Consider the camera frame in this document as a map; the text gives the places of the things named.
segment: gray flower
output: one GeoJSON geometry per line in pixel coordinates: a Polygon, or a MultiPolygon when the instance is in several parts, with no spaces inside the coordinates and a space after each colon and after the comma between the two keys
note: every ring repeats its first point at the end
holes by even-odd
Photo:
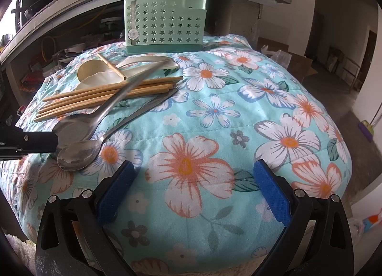
{"type": "Polygon", "coordinates": [[[131,247],[137,247],[138,243],[142,246],[148,246],[150,244],[149,239],[144,236],[147,232],[147,227],[144,225],[135,226],[134,222],[127,222],[128,229],[123,229],[121,234],[129,238],[129,244],[131,247]]]}
{"type": "Polygon", "coordinates": [[[231,137],[233,138],[233,141],[232,143],[237,146],[237,145],[241,145],[243,147],[243,149],[246,147],[246,142],[249,142],[249,137],[248,136],[243,136],[243,132],[242,131],[237,131],[236,133],[232,132],[231,134],[231,137]]]}

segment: floral fabric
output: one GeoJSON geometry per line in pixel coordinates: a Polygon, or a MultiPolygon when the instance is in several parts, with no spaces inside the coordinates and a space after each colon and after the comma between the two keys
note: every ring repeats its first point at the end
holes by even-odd
{"type": "MultiPolygon", "coordinates": [[[[62,117],[34,123],[42,99],[73,90],[77,69],[97,52],[115,64],[129,57],[123,43],[78,56],[45,79],[17,126],[50,131],[62,117]]],[[[153,77],[182,75],[179,91],[110,137],[91,165],[66,172],[48,154],[0,164],[1,190],[31,240],[51,194],[77,197],[124,160],[138,176],[105,231],[127,263],[148,274],[217,270],[270,251],[283,225],[253,179],[258,159],[311,196],[343,195],[351,176],[346,144],[322,104],[284,68],[236,35],[205,37],[201,52],[162,55],[180,68],[153,77]]],[[[94,138],[148,100],[120,102],[94,138]]]]}

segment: metal spoon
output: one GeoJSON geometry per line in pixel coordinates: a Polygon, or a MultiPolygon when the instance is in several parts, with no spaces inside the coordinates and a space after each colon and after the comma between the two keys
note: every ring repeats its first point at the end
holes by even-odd
{"type": "Polygon", "coordinates": [[[98,125],[109,111],[142,80],[165,64],[167,64],[167,61],[149,64],[147,70],[130,77],[130,81],[102,104],[95,112],[90,114],[79,113],[67,116],[59,121],[52,130],[52,132],[58,136],[58,146],[56,152],[51,153],[51,157],[56,159],[60,151],[71,143],[91,138],[98,125]]]}
{"type": "Polygon", "coordinates": [[[64,171],[78,171],[80,169],[85,168],[90,163],[94,161],[99,151],[101,150],[101,146],[103,142],[110,137],[116,130],[118,130],[121,126],[129,123],[150,109],[156,107],[170,96],[172,96],[176,91],[176,88],[173,88],[168,93],[158,95],[137,111],[132,113],[130,116],[124,118],[122,122],[118,123],[116,126],[108,130],[104,135],[96,140],[90,141],[79,141],[72,143],[66,147],[64,147],[58,157],[57,164],[64,171]]]}

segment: wooden chopstick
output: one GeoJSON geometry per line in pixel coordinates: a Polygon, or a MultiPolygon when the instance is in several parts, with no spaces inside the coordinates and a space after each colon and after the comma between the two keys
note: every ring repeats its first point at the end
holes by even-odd
{"type": "MultiPolygon", "coordinates": [[[[138,90],[138,89],[142,89],[142,88],[145,88],[145,87],[154,87],[154,86],[157,86],[157,85],[163,85],[164,83],[153,83],[153,84],[148,84],[148,85],[139,85],[137,86],[136,88],[134,88],[134,90],[138,90]]],[[[88,91],[88,92],[85,92],[85,93],[82,93],[82,94],[78,94],[78,95],[74,95],[74,96],[69,96],[69,97],[66,97],[64,99],[61,99],[59,101],[54,101],[53,103],[49,103],[49,104],[46,104],[43,106],[42,109],[39,110],[39,114],[41,113],[44,113],[50,109],[54,109],[54,108],[57,108],[57,107],[62,107],[62,106],[65,106],[67,104],[72,104],[72,103],[76,103],[76,102],[79,102],[79,101],[84,101],[84,100],[87,100],[87,99],[93,99],[95,97],[100,97],[100,96],[103,96],[103,95],[109,95],[109,94],[114,94],[116,93],[119,88],[116,88],[116,87],[113,87],[113,89],[110,90],[111,87],[109,88],[100,88],[98,90],[93,90],[93,91],[88,91]]]]}
{"type": "MultiPolygon", "coordinates": [[[[128,93],[128,95],[125,97],[125,99],[148,96],[148,95],[153,95],[153,94],[166,93],[171,88],[172,88],[172,84],[171,84],[170,88],[168,85],[158,85],[158,86],[154,86],[154,87],[141,88],[138,90],[133,90],[130,93],[128,93]]],[[[79,103],[73,103],[73,104],[66,105],[64,107],[59,107],[59,108],[47,111],[43,114],[37,115],[36,118],[34,119],[34,122],[39,122],[41,120],[50,119],[50,118],[60,116],[60,115],[63,115],[65,113],[68,113],[71,111],[97,106],[97,105],[102,104],[105,101],[107,101],[111,96],[112,95],[104,95],[104,96],[96,97],[94,99],[88,99],[85,101],[81,101],[79,103]]]]}
{"type": "Polygon", "coordinates": [[[106,65],[108,65],[108,67],[109,67],[112,71],[114,71],[117,75],[119,75],[123,80],[126,80],[126,79],[127,79],[127,77],[126,77],[123,73],[121,73],[121,72],[118,70],[117,67],[115,67],[112,63],[110,63],[110,62],[109,62],[106,58],[104,58],[101,54],[97,53],[97,56],[98,56],[101,60],[103,60],[104,63],[105,63],[106,65]]]}
{"type": "MultiPolygon", "coordinates": [[[[143,80],[140,83],[140,86],[141,85],[147,85],[147,84],[153,84],[153,83],[177,82],[177,81],[180,81],[180,80],[183,80],[182,76],[147,79],[147,80],[143,80]]],[[[96,86],[96,87],[91,87],[91,88],[86,88],[86,89],[81,89],[81,90],[70,91],[70,92],[66,92],[66,93],[61,93],[61,94],[45,97],[42,101],[45,103],[47,101],[51,101],[51,100],[54,100],[54,99],[61,99],[63,97],[79,95],[79,94],[83,94],[83,93],[86,93],[86,92],[89,92],[89,91],[94,91],[94,90],[97,90],[97,93],[98,92],[110,91],[110,90],[116,90],[116,89],[120,89],[125,83],[127,83],[127,81],[123,81],[123,82],[119,82],[119,83],[113,83],[113,84],[108,84],[108,85],[103,86],[103,87],[96,86]]]]}

